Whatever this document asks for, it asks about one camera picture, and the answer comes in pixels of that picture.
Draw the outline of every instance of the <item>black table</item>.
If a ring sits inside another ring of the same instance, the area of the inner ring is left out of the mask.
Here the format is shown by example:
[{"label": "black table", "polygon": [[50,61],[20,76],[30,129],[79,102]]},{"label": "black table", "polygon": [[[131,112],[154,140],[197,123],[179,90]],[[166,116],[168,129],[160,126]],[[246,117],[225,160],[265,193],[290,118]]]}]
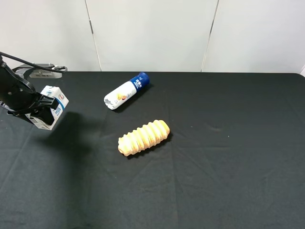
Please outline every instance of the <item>black table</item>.
[{"label": "black table", "polygon": [[[304,228],[304,77],[148,73],[109,110],[136,74],[31,79],[70,100],[53,131],[0,111],[1,229]],[[169,138],[120,154],[118,138],[155,119]]]}]

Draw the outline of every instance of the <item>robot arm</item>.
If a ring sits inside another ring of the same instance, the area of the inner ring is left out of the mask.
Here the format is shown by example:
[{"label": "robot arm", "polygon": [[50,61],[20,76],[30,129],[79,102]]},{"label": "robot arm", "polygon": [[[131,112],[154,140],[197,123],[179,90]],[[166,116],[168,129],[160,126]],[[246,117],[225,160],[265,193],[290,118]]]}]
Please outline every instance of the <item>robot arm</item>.
[{"label": "robot arm", "polygon": [[[2,56],[27,64],[14,72],[3,61]],[[52,125],[54,117],[51,108],[56,109],[59,102],[54,97],[36,92],[34,86],[27,81],[33,71],[41,69],[48,72],[65,73],[66,67],[49,64],[48,67],[32,64],[19,58],[0,52],[0,106],[8,110],[8,115],[19,117],[32,123],[26,114],[38,118],[47,125]]]}]

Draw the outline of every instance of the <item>product label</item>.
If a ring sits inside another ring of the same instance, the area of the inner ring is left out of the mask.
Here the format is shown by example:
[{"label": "product label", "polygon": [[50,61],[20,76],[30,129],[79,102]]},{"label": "product label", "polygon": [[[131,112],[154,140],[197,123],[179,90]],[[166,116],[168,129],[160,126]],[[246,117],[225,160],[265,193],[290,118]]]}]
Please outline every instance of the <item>product label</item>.
[{"label": "product label", "polygon": [[138,79],[138,77],[134,77],[130,80],[130,82],[133,83],[134,87],[137,89],[137,91],[139,91],[142,88],[142,83],[141,81]]},{"label": "product label", "polygon": [[137,90],[135,86],[132,82],[128,81],[106,95],[105,99],[111,102],[113,109],[116,109],[136,93]]}]

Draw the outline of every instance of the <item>blue cap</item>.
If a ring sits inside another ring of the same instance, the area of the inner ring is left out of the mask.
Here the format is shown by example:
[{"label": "blue cap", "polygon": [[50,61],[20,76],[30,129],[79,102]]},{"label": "blue cap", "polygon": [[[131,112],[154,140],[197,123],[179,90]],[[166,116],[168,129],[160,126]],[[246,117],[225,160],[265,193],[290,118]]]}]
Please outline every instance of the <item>blue cap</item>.
[{"label": "blue cap", "polygon": [[146,73],[140,73],[137,76],[133,77],[130,80],[134,87],[137,89],[137,92],[141,90],[144,86],[149,84],[149,77]]}]

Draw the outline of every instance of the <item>black cable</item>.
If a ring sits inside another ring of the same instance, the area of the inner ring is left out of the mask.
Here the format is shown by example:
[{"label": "black cable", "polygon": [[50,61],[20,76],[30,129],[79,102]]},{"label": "black cable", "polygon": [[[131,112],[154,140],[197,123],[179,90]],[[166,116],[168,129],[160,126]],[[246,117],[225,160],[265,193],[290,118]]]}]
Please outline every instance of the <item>black cable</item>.
[{"label": "black cable", "polygon": [[32,67],[35,67],[35,68],[38,68],[38,69],[42,69],[42,70],[46,70],[46,71],[49,71],[49,72],[54,72],[54,73],[65,73],[67,71],[67,68],[65,68],[65,71],[58,71],[58,70],[53,70],[51,68],[45,68],[45,67],[40,67],[39,65],[36,65],[34,63],[31,63],[31,62],[28,62],[28,61],[25,61],[23,59],[20,59],[18,57],[15,57],[15,56],[11,56],[11,55],[8,55],[6,53],[3,53],[3,52],[0,52],[0,55],[1,56],[5,56],[7,58],[10,58],[12,60],[15,60],[15,61],[18,61],[18,62],[21,62],[21,63],[25,63],[29,66],[32,66]]}]

